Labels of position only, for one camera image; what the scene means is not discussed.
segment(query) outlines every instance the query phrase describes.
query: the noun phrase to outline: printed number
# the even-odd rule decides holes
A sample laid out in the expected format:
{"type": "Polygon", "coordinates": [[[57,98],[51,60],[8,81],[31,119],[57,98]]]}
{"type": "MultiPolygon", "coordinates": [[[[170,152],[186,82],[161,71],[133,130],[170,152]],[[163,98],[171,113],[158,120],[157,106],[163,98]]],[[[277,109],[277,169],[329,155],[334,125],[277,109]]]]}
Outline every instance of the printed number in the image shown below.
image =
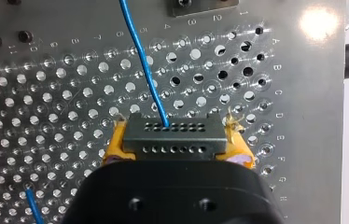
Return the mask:
{"type": "Polygon", "coordinates": [[[197,21],[195,19],[188,20],[188,25],[195,25],[197,21]]]}
{"type": "Polygon", "coordinates": [[[273,70],[275,70],[275,71],[282,70],[282,65],[281,65],[281,64],[274,65],[274,66],[273,66],[273,70]]]}
{"type": "Polygon", "coordinates": [[[221,15],[213,16],[213,21],[221,21],[223,17],[221,15]]]}
{"type": "Polygon", "coordinates": [[[72,39],[72,44],[78,44],[79,43],[79,39],[72,39]]]}

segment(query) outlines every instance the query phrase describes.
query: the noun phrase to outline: blue wire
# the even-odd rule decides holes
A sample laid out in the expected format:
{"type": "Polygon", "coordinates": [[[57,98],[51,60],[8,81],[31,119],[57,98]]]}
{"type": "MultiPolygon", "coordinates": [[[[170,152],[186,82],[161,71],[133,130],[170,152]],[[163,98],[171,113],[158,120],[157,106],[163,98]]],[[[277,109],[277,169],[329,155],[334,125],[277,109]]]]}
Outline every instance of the blue wire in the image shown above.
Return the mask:
{"type": "Polygon", "coordinates": [[[38,210],[37,204],[35,203],[35,196],[31,189],[26,190],[27,203],[32,209],[33,217],[35,218],[36,224],[44,224],[43,218],[41,217],[40,211],[38,210]]]}
{"type": "Polygon", "coordinates": [[[154,87],[154,82],[152,80],[151,70],[148,66],[147,57],[145,54],[145,51],[142,46],[142,41],[140,40],[139,35],[137,34],[136,29],[134,28],[133,20],[131,11],[129,10],[128,3],[126,0],[119,0],[119,4],[121,5],[122,14],[124,15],[124,19],[126,21],[126,24],[128,26],[129,32],[131,33],[131,37],[133,39],[134,45],[137,48],[137,51],[139,52],[139,58],[143,66],[143,70],[146,74],[147,84],[151,91],[152,98],[155,101],[155,104],[157,105],[158,112],[160,113],[163,126],[169,127],[169,120],[166,118],[166,112],[163,108],[161,99],[157,93],[157,90],[154,87]]]}

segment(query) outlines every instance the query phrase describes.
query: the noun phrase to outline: screw hole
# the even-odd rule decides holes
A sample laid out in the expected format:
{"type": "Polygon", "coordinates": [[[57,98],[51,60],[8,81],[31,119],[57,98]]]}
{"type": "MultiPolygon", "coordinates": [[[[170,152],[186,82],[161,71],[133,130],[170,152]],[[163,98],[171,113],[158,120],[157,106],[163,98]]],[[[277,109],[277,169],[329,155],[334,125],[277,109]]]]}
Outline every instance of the screw hole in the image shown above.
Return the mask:
{"type": "Polygon", "coordinates": [[[254,74],[254,70],[251,67],[246,67],[246,68],[244,68],[243,73],[244,73],[245,77],[251,77],[254,74]]]}
{"type": "Polygon", "coordinates": [[[264,54],[259,54],[257,55],[257,60],[259,60],[260,62],[265,60],[265,55],[264,54]]]}
{"type": "Polygon", "coordinates": [[[228,72],[226,72],[226,71],[220,71],[220,72],[218,73],[218,78],[221,79],[221,80],[226,79],[227,76],[228,76],[228,72]]]}
{"type": "Polygon", "coordinates": [[[249,41],[245,41],[241,44],[241,50],[244,52],[248,52],[251,49],[252,44],[249,41]]]}
{"type": "Polygon", "coordinates": [[[256,35],[262,35],[264,33],[264,28],[258,27],[256,28],[256,35]]]}

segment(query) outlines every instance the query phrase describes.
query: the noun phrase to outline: perforated metal plate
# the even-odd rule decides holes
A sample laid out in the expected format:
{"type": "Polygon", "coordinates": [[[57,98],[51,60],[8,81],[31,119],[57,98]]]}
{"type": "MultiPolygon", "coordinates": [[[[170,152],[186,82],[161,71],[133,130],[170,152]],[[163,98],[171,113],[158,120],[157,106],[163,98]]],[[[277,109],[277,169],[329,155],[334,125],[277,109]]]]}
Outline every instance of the perforated metal plate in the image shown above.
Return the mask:
{"type": "MultiPolygon", "coordinates": [[[[240,1],[181,18],[165,1],[130,4],[170,117],[244,115],[287,223],[339,223],[345,2],[240,1]]],[[[118,112],[158,113],[117,1],[0,1],[0,37],[0,223],[33,222],[26,186],[59,223],[118,112]]]]}

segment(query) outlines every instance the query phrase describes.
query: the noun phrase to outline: hole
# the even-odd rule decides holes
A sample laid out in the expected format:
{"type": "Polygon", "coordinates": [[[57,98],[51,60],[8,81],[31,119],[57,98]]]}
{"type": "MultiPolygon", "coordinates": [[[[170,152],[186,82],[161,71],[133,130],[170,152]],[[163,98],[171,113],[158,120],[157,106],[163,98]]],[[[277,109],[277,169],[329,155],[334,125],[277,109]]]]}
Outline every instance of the hole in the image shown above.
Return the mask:
{"type": "Polygon", "coordinates": [[[181,109],[184,106],[184,102],[182,100],[176,100],[174,101],[174,108],[181,109]]]}
{"type": "Polygon", "coordinates": [[[212,202],[210,199],[200,200],[199,205],[204,212],[213,212],[217,209],[216,204],[212,202]]]}
{"type": "Polygon", "coordinates": [[[272,166],[265,166],[262,168],[262,174],[263,175],[270,175],[273,172],[273,167],[272,166]]]}
{"type": "Polygon", "coordinates": [[[221,57],[224,55],[226,49],[224,46],[222,45],[218,45],[216,48],[215,48],[215,54],[218,56],[218,57],[221,57]]]}
{"type": "Polygon", "coordinates": [[[195,84],[201,84],[203,82],[203,75],[202,74],[195,75],[194,82],[195,84]]]}
{"type": "Polygon", "coordinates": [[[5,87],[7,84],[7,79],[5,77],[0,77],[0,86],[5,87]]]}
{"type": "Polygon", "coordinates": [[[206,147],[198,148],[199,153],[204,153],[206,151],[206,147]]]}
{"type": "Polygon", "coordinates": [[[99,63],[99,71],[101,71],[101,73],[106,73],[108,72],[108,64],[107,63],[99,63]]]}
{"type": "Polygon", "coordinates": [[[271,127],[272,127],[271,124],[263,123],[259,129],[262,133],[267,133],[270,131],[271,127]]]}
{"type": "Polygon", "coordinates": [[[132,198],[129,201],[129,209],[131,211],[137,212],[143,208],[143,202],[138,198],[132,198]]]}
{"type": "Polygon", "coordinates": [[[223,105],[226,105],[230,101],[230,96],[228,94],[224,94],[220,96],[220,102],[223,105]]]}
{"type": "Polygon", "coordinates": [[[207,44],[210,44],[211,42],[212,42],[212,37],[210,36],[210,35],[204,35],[203,37],[202,37],[202,43],[204,44],[204,45],[207,45],[207,44]]]}
{"type": "Polygon", "coordinates": [[[170,52],[168,53],[168,55],[166,56],[166,61],[168,61],[168,63],[174,63],[177,60],[177,55],[175,55],[175,53],[170,52]]]}
{"type": "Polygon", "coordinates": [[[172,77],[172,79],[171,79],[171,85],[173,86],[173,87],[175,87],[175,86],[178,86],[180,84],[180,78],[178,78],[178,77],[172,77]]]}
{"type": "Polygon", "coordinates": [[[110,95],[114,92],[114,88],[110,85],[105,86],[105,94],[110,95]]]}
{"type": "Polygon", "coordinates": [[[123,59],[120,65],[123,70],[128,70],[131,68],[131,61],[128,59],[123,59]]]}
{"type": "Polygon", "coordinates": [[[229,32],[228,33],[228,39],[229,40],[233,40],[234,38],[236,38],[237,34],[235,31],[229,32]]]}
{"type": "Polygon", "coordinates": [[[103,132],[102,132],[101,130],[95,130],[95,131],[93,132],[93,136],[94,136],[95,138],[102,138],[102,137],[103,137],[103,132]]]}
{"type": "Polygon", "coordinates": [[[131,105],[130,111],[131,111],[131,113],[138,113],[138,112],[140,112],[140,106],[131,105]]]}
{"type": "Polygon", "coordinates": [[[35,75],[35,77],[39,81],[44,81],[44,80],[46,80],[46,73],[44,73],[42,71],[38,71],[37,74],[35,75]]]}
{"type": "Polygon", "coordinates": [[[241,50],[244,52],[248,52],[251,49],[251,43],[249,41],[245,41],[241,44],[241,50]]]}
{"type": "Polygon", "coordinates": [[[206,105],[206,98],[204,98],[204,97],[199,97],[199,98],[197,99],[197,105],[200,106],[200,107],[206,105]]]}
{"type": "Polygon", "coordinates": [[[97,110],[91,109],[91,110],[88,112],[88,115],[90,116],[91,119],[96,119],[96,118],[99,116],[99,113],[98,113],[97,110]]]}
{"type": "Polygon", "coordinates": [[[220,71],[219,73],[218,73],[218,78],[220,79],[220,80],[224,80],[224,79],[226,79],[228,77],[228,73],[226,72],[226,71],[220,71]]]}
{"type": "Polygon", "coordinates": [[[85,97],[92,97],[93,96],[93,91],[91,88],[85,88],[82,93],[84,94],[85,97]]]}
{"type": "Polygon", "coordinates": [[[256,35],[262,35],[262,34],[264,34],[264,28],[257,27],[256,28],[256,35]]]}
{"type": "Polygon", "coordinates": [[[108,113],[111,116],[116,116],[119,113],[119,109],[113,106],[108,110],[108,113]]]}
{"type": "Polygon", "coordinates": [[[128,82],[126,85],[125,85],[125,90],[127,92],[133,92],[134,90],[136,90],[136,86],[132,83],[132,82],[128,82]]]}
{"type": "Polygon", "coordinates": [[[88,157],[88,153],[86,151],[80,151],[78,153],[78,156],[79,156],[80,159],[85,160],[88,157]]]}
{"type": "Polygon", "coordinates": [[[30,123],[33,124],[33,125],[37,125],[39,122],[39,119],[37,116],[31,116],[30,117],[30,123]]]}
{"type": "Polygon", "coordinates": [[[201,58],[202,54],[201,51],[198,49],[193,49],[189,55],[192,60],[198,60],[201,58]]]}
{"type": "Polygon", "coordinates": [[[247,143],[250,146],[255,146],[257,142],[258,142],[258,139],[256,138],[256,136],[250,136],[249,138],[247,138],[247,143]]]}
{"type": "Polygon", "coordinates": [[[244,94],[244,99],[246,101],[252,101],[256,98],[256,95],[252,92],[252,91],[247,91],[245,94],[244,94]]]}
{"type": "Polygon", "coordinates": [[[254,114],[249,114],[249,115],[247,115],[246,121],[247,121],[248,123],[254,123],[254,122],[256,122],[256,115],[254,115],[254,114]]]}
{"type": "Polygon", "coordinates": [[[25,102],[26,105],[31,105],[33,103],[32,96],[30,95],[25,95],[23,97],[23,101],[25,102]]]}
{"type": "Polygon", "coordinates": [[[81,76],[85,76],[87,75],[88,69],[85,65],[79,65],[77,68],[77,72],[81,75],[81,76]]]}
{"type": "Polygon", "coordinates": [[[253,68],[251,68],[251,67],[246,67],[246,68],[244,68],[243,73],[244,73],[244,76],[245,76],[245,77],[251,77],[251,76],[253,76],[254,71],[253,71],[253,68]]]}
{"type": "Polygon", "coordinates": [[[203,68],[206,70],[210,70],[213,68],[213,63],[211,61],[207,61],[204,63],[203,68]]]}
{"type": "Polygon", "coordinates": [[[63,139],[64,139],[63,134],[56,133],[54,139],[55,139],[56,142],[62,142],[63,139]]]}
{"type": "Polygon", "coordinates": [[[260,62],[264,61],[265,60],[265,55],[264,54],[257,55],[257,60],[260,61],[260,62]]]}
{"type": "Polygon", "coordinates": [[[267,84],[267,80],[265,80],[264,78],[261,78],[258,80],[258,84],[259,86],[263,87],[267,84]]]}
{"type": "Polygon", "coordinates": [[[45,92],[45,93],[43,94],[43,100],[44,100],[44,102],[46,102],[46,103],[51,102],[51,101],[52,101],[52,95],[51,95],[50,93],[48,93],[48,92],[45,92]]]}
{"type": "Polygon", "coordinates": [[[75,111],[70,111],[68,114],[68,118],[72,121],[78,119],[78,114],[75,111]]]}
{"type": "Polygon", "coordinates": [[[148,65],[153,65],[154,64],[154,59],[151,56],[147,56],[147,63],[148,65]]]}
{"type": "Polygon", "coordinates": [[[235,82],[232,84],[232,87],[235,89],[235,90],[239,90],[241,88],[241,83],[239,82],[235,82]]]}
{"type": "Polygon", "coordinates": [[[17,81],[20,84],[25,84],[26,83],[26,76],[24,74],[17,75],[17,81]]]}
{"type": "Polygon", "coordinates": [[[49,115],[49,121],[50,121],[51,123],[56,123],[56,122],[58,122],[58,116],[57,116],[56,114],[50,114],[50,115],[49,115]]]}
{"type": "Polygon", "coordinates": [[[73,93],[70,92],[70,91],[63,91],[62,97],[63,97],[63,99],[65,99],[65,100],[70,100],[70,99],[72,99],[72,97],[73,97],[73,93]]]}
{"type": "Polygon", "coordinates": [[[239,60],[238,60],[237,58],[232,58],[232,59],[230,60],[230,64],[232,64],[233,66],[236,65],[236,64],[238,64],[238,62],[239,62],[239,60]]]}

